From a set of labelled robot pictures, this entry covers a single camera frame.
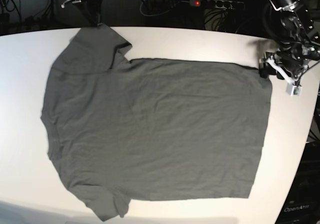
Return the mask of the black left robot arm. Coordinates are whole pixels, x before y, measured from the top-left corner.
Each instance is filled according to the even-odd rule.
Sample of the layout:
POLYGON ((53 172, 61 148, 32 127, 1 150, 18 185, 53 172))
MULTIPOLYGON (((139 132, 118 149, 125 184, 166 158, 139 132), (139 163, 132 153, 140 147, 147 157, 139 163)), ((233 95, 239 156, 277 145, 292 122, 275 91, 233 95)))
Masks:
POLYGON ((302 78, 310 61, 320 60, 320 33, 304 0, 268 0, 262 12, 267 34, 279 45, 268 55, 294 81, 302 78))

